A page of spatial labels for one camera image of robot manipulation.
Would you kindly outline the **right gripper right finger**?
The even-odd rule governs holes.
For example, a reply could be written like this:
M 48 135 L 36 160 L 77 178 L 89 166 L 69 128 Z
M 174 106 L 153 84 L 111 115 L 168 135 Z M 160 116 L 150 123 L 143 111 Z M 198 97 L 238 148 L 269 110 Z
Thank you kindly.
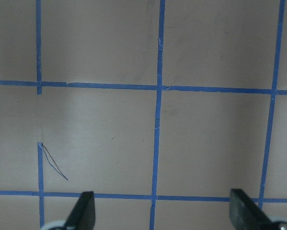
M 273 225 L 242 189 L 230 190 L 229 218 L 235 230 L 267 230 Z

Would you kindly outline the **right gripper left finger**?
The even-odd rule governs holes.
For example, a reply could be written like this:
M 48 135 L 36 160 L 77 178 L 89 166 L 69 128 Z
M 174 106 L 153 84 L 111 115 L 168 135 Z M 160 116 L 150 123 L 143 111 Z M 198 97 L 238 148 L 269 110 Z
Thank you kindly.
M 92 230 L 96 222 L 94 192 L 81 193 L 66 219 L 64 230 Z

